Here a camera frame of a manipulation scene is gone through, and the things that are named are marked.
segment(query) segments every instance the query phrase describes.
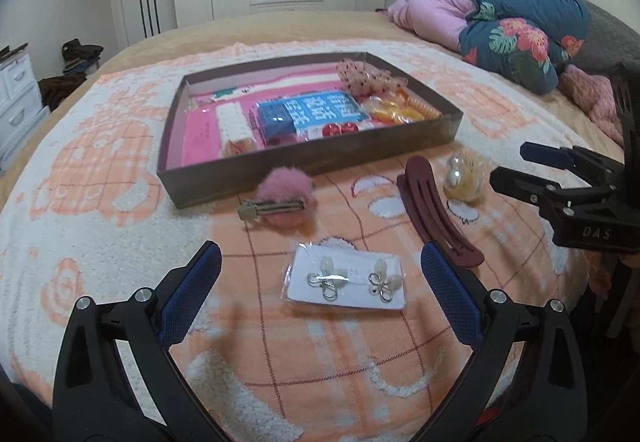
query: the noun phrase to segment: gray box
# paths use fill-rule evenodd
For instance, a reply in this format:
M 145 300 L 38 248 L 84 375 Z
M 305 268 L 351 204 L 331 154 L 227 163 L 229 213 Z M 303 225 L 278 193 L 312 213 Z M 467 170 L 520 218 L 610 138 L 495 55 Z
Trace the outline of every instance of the gray box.
M 240 84 L 234 82 L 234 78 L 240 76 L 250 78 L 252 73 L 306 64 L 337 64 L 342 59 L 363 61 L 367 66 L 406 78 L 408 90 L 439 110 L 442 117 L 270 147 L 186 167 L 168 167 L 168 164 L 175 164 L 177 155 L 182 154 L 185 115 L 189 99 L 195 96 L 190 95 L 190 91 L 198 91 L 198 86 L 204 89 L 207 83 L 224 83 L 228 78 L 228 85 L 218 84 L 216 89 L 229 88 Z M 459 108 L 427 85 L 364 52 L 277 57 L 222 66 L 187 75 L 181 81 L 162 132 L 158 177 L 174 205 L 182 209 L 255 189 L 275 167 L 295 167 L 314 176 L 449 143 L 456 137 L 462 114 Z

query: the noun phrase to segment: bed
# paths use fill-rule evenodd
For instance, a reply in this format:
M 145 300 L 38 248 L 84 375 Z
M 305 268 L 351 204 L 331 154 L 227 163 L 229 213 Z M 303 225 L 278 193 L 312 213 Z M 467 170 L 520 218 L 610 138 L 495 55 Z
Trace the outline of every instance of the bed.
M 455 340 L 422 279 L 420 240 L 397 207 L 393 181 L 409 155 L 317 177 L 317 226 L 289 235 L 245 227 L 235 216 L 238 198 L 176 211 L 155 176 L 164 116 L 184 73 L 282 54 L 362 49 L 401 65 L 465 111 L 455 143 L 422 152 L 436 176 L 462 147 L 522 169 L 517 151 L 525 139 L 585 145 L 622 160 L 620 147 L 559 92 L 534 96 L 399 30 L 382 14 L 275 12 L 156 36 L 105 63 L 0 180 L 0 364 L 12 380 L 50 404 L 75 300 L 84 294 L 98 302 L 127 298 L 140 286 L 156 285 L 213 239 L 223 250 L 223 274 L 172 356 L 224 429 L 246 441 L 410 438 L 470 352 Z M 122 122 L 134 122 L 128 129 L 135 133 L 117 137 L 129 152 L 99 152 L 113 145 Z M 105 178 L 93 180 L 107 161 Z M 121 178 L 110 181 L 117 163 Z M 73 166 L 78 169 L 69 172 Z M 534 172 L 566 185 L 574 181 L 540 169 Z M 140 180 L 143 197 L 118 203 Z M 99 194 L 89 195 L 95 185 Z M 381 201 L 379 213 L 373 204 Z M 477 270 L 485 286 L 533 304 L 561 298 L 568 307 L 584 291 L 584 256 L 554 248 L 533 207 L 488 195 L 478 216 L 453 220 L 485 254 Z M 289 309 L 280 290 L 300 241 L 398 253 L 411 289 L 407 307 L 399 314 L 340 317 Z M 126 345 L 122 352 L 143 410 L 161 420 Z M 508 385 L 518 353 L 511 354 L 495 395 Z

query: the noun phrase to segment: gray headboard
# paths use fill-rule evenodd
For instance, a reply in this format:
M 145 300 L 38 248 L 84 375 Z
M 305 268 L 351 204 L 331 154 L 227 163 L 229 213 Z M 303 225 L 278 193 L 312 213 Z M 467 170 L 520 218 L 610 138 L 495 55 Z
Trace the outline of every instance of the gray headboard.
M 587 73 L 608 75 L 618 62 L 640 64 L 640 34 L 599 6 L 591 11 L 591 32 L 572 63 Z

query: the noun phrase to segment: white dresser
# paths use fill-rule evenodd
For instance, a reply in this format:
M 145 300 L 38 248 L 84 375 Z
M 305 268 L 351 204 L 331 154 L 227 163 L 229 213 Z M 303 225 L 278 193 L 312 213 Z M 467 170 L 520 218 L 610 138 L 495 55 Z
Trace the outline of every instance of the white dresser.
M 0 62 L 0 172 L 6 171 L 24 144 L 50 115 L 42 106 L 28 50 Z

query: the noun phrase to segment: beige bed sheet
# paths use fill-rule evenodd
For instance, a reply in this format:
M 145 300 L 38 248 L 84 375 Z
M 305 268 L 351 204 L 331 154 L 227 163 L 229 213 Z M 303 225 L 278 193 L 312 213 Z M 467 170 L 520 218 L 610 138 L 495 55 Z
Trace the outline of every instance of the beige bed sheet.
M 391 24 L 386 16 L 374 12 L 272 12 L 172 30 L 135 44 L 106 62 L 91 79 L 52 113 L 27 142 L 11 168 L 0 179 L 0 211 L 38 144 L 102 74 L 145 66 L 161 60 L 212 52 L 235 43 L 259 44 L 350 38 L 420 41 L 415 35 Z M 430 46 L 445 52 L 436 44 Z M 622 149 L 607 138 L 559 91 L 544 97 L 533 95 L 523 88 L 520 88 L 520 91 L 571 127 L 594 151 L 622 161 Z

